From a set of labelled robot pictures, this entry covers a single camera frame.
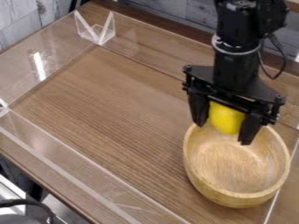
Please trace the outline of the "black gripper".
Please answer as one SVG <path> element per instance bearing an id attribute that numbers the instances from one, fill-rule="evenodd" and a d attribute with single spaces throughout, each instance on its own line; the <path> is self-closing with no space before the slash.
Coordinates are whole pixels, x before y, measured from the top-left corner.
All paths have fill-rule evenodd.
<path id="1" fill-rule="evenodd" d="M 211 39 L 215 60 L 212 66 L 187 65 L 181 84 L 188 95 L 191 118 L 203 127 L 211 102 L 245 115 L 237 141 L 251 145 L 261 125 L 275 124 L 285 98 L 261 81 L 260 41 L 253 45 L 232 45 L 219 35 Z"/>

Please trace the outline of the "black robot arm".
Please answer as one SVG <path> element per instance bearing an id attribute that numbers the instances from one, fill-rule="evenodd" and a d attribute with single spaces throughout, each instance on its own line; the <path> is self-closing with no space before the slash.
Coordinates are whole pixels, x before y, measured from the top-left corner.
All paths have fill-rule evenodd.
<path id="1" fill-rule="evenodd" d="M 285 26 L 285 0 L 213 0 L 217 13 L 212 66 L 183 68 L 191 119 L 203 126 L 211 119 L 211 104 L 244 115 L 237 141 L 249 145 L 261 127 L 273 124 L 285 98 L 263 82 L 263 42 L 280 43 L 273 32 Z"/>

